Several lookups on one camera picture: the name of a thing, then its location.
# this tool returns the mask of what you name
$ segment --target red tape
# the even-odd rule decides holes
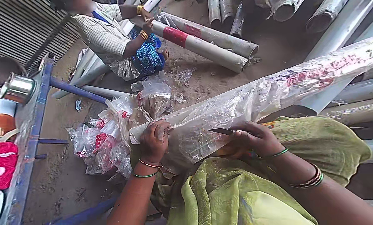
[[[185,41],[189,34],[184,33],[180,30],[174,29],[172,27],[166,26],[163,30],[163,38],[171,41],[174,44],[185,48]]]

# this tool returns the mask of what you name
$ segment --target metal shutter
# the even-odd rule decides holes
[[[47,52],[61,58],[79,37],[70,22],[36,56],[36,60],[30,61],[64,16],[62,11],[54,12],[47,0],[0,0],[0,57],[17,59],[29,66],[29,72]]]

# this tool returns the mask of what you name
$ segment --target sandy floor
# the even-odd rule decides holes
[[[165,12],[208,25],[207,1],[198,4],[195,0],[162,0],[160,6]],[[250,15],[247,16],[249,20],[245,19],[244,23],[243,38],[259,45],[259,52],[255,57],[260,57],[262,61],[250,65],[243,73],[235,74],[173,43],[163,42],[163,47],[170,51],[165,67],[168,74],[177,66],[179,69],[198,68],[189,79],[189,86],[173,85],[173,92],[182,92],[187,99],[185,103],[175,103],[174,110],[301,63],[321,36],[306,34],[304,30],[306,21],[315,11],[310,1],[305,1],[294,17],[283,23],[273,19],[265,20],[268,11],[257,7],[250,8],[252,10],[248,10]],[[53,76],[67,80],[79,51],[85,47],[81,41],[76,42],[56,64]],[[95,82],[95,85],[129,91],[130,83],[114,74],[107,74]],[[52,88],[49,96],[55,91],[56,89]],[[101,105],[93,104],[94,110],[88,114],[92,102],[87,99],[82,99],[82,110],[77,112],[77,99],[79,97],[72,94],[60,100],[48,98],[42,138],[67,139],[68,134],[64,128],[76,127],[89,116],[100,112]],[[105,181],[104,177],[85,175],[86,166],[72,153],[72,148],[72,145],[39,146],[38,153],[47,153],[48,158],[35,162],[24,212],[24,224],[42,224],[67,217],[118,194],[118,189]]]

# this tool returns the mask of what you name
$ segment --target person sitting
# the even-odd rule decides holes
[[[71,14],[83,41],[124,80],[141,79],[163,70],[169,52],[158,52],[161,41],[152,34],[154,18],[143,6],[100,4],[92,0],[52,0],[52,6]],[[133,28],[129,38],[119,21],[137,15],[146,22],[142,29]]]

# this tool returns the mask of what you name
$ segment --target woman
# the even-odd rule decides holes
[[[152,34],[153,17],[143,6],[100,4],[92,0],[52,0],[53,7],[71,13],[83,41],[124,80],[139,79],[163,70],[169,53],[159,53],[160,40]],[[146,23],[131,38],[119,22],[141,15]]]
[[[170,129],[162,119],[151,122],[144,131],[140,161],[107,224],[145,222]],[[253,149],[264,160],[249,165],[210,157],[184,179],[179,176],[182,181],[173,185],[167,224],[373,224],[373,207],[341,185],[370,156],[369,148],[345,125],[304,117],[283,118],[265,126],[249,121],[230,129],[235,130],[234,141],[228,148],[235,151],[229,156],[241,158],[241,149]],[[315,142],[310,141],[311,135],[317,137]],[[316,151],[322,148],[325,152]],[[255,170],[258,162],[265,165],[261,171]]]

